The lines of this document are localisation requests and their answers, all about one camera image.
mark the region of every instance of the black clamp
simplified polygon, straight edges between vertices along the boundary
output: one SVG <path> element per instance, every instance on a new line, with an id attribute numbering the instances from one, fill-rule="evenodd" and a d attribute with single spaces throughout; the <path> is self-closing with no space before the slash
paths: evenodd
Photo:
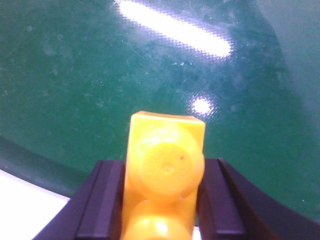
<path id="1" fill-rule="evenodd" d="M 34 240 L 119 240 L 124 176 L 123 162 L 98 161 Z M 267 196 L 223 159 L 205 159 L 197 214 L 202 240 L 320 240 L 319 224 Z"/>

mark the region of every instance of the yellow lego brick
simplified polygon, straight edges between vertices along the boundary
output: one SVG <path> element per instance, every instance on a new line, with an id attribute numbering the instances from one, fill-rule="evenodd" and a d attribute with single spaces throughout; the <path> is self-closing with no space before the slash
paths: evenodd
<path id="1" fill-rule="evenodd" d="M 193 116 L 131 116 L 121 240 L 192 239 L 204 135 Z"/>

